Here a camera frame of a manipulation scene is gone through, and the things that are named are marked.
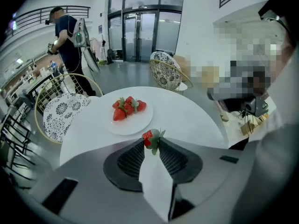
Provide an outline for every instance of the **strawberry leaf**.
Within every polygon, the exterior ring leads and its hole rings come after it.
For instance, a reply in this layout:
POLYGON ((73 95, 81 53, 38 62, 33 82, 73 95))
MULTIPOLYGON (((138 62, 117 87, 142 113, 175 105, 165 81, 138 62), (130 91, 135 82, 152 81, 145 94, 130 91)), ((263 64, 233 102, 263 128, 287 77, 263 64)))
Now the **strawberry leaf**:
POLYGON ((158 151, 157 148, 153 148, 153 149, 151 150, 151 153, 152 153, 153 155, 156 155, 157 151, 158 151))
POLYGON ((160 138, 163 137, 163 135, 165 134, 166 130, 162 131, 161 134, 160 134, 160 138))
POLYGON ((119 103, 120 103, 121 106, 124 105, 124 103, 125 103, 124 97, 120 97, 119 103))
POLYGON ((132 102, 132 107, 134 108, 134 113, 136 114, 137 113, 137 107, 138 107, 138 105, 139 105, 139 102, 137 102, 136 100, 134 100, 134 99, 132 99, 131 100, 131 102, 132 102))
POLYGON ((148 138, 148 140, 150 141, 150 147, 151 148, 158 148, 158 140, 159 137, 155 138, 155 137, 150 137, 148 138))
POLYGON ((160 132, 157 129, 151 129, 151 133, 154 138, 159 138, 159 136, 160 136, 160 132))

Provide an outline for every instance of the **black t-shirt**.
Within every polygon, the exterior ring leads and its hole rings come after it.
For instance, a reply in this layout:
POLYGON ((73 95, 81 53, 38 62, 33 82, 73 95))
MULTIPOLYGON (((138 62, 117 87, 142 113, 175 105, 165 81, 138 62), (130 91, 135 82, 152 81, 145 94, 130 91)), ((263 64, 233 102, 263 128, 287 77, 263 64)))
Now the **black t-shirt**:
MULTIPOLYGON (((69 15, 61 16, 59 22, 55 25, 55 35, 59 37, 60 31, 67 30, 68 36, 72 37, 71 33, 74 32, 76 21, 75 18, 69 15)), ((81 49, 74 47, 74 44, 69 39, 58 50, 64 63, 80 59, 81 57, 81 49)))

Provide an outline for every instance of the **table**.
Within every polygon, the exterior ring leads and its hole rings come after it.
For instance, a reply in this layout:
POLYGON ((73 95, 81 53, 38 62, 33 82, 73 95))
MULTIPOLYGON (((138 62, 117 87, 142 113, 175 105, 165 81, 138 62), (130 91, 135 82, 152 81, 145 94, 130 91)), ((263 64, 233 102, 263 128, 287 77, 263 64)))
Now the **table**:
POLYGON ((38 95, 37 92, 36 92, 37 87, 39 87, 40 85, 42 85, 46 80, 51 80, 52 78, 53 78, 52 73, 49 74, 49 75, 47 75, 45 78, 40 78, 31 87, 29 87, 29 88, 26 89, 26 93, 28 95, 32 96, 32 93, 35 91, 36 95, 38 95))
POLYGON ((62 143, 60 165, 86 151, 138 139, 152 128, 165 129, 166 138, 208 147, 228 148, 212 118, 188 98, 161 88, 130 87, 93 98, 90 105, 74 118, 62 143), (105 112, 122 96, 145 98, 154 108, 150 124, 136 134, 116 135, 104 127, 106 121, 103 118, 107 116, 105 112))

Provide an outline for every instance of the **doorway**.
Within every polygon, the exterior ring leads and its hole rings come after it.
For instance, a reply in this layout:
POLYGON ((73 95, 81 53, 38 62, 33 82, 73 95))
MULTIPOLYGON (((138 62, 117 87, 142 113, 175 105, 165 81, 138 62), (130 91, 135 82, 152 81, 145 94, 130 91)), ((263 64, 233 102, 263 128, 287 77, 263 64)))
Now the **doorway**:
POLYGON ((154 27, 157 12, 124 14, 125 60, 148 62, 154 50, 154 27))

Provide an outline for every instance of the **backpack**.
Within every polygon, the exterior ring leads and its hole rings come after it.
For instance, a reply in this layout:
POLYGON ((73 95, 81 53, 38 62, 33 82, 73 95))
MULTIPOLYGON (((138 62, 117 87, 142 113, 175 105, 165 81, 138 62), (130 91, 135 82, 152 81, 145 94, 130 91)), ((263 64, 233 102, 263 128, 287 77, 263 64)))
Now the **backpack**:
POLYGON ((84 18, 78 18, 76 20, 73 33, 70 32, 68 24, 68 32, 73 35, 72 37, 68 36, 68 39, 74 44, 74 47, 90 47, 89 35, 84 18))

